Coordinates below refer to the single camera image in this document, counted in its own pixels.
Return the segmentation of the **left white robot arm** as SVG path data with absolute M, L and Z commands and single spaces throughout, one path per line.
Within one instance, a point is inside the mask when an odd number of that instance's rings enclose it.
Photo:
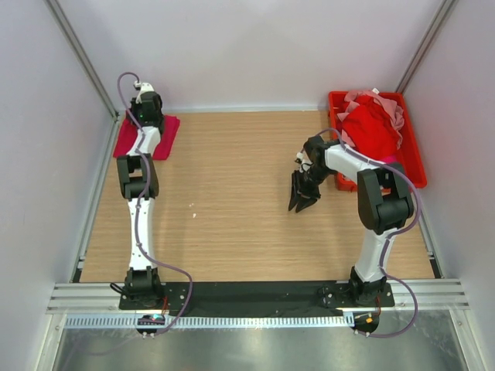
M 159 181 L 152 155 L 162 140 L 165 118 L 162 99 L 149 83 L 139 83 L 131 100 L 128 118 L 138 130 L 137 138 L 125 155 L 117 158 L 122 197 L 127 201 L 131 220 L 131 257 L 119 308 L 156 309 L 164 298 L 156 263 L 152 217 Z

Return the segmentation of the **crimson t shirt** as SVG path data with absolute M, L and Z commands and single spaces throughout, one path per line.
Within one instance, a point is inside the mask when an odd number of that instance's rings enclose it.
M 161 141 L 153 153 L 153 159 L 156 161 L 165 161 L 169 157 L 180 126 L 180 120 L 177 117 L 165 115 L 164 118 L 165 130 Z M 138 129 L 130 118 L 125 118 L 118 133 L 118 140 L 114 147 L 113 157 L 117 158 L 126 155 L 127 152 L 131 150 L 137 137 Z

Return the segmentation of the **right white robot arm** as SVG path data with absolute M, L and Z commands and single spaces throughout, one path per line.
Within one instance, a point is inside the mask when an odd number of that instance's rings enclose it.
M 386 263 L 395 237 L 413 216 L 413 183 L 398 163 L 387 165 L 362 155 L 340 139 L 308 138 L 296 156 L 288 210 L 297 213 L 320 200 L 319 186 L 336 173 L 357 185 L 357 208 L 365 229 L 360 257 L 344 293 L 355 305 L 371 306 L 387 283 Z

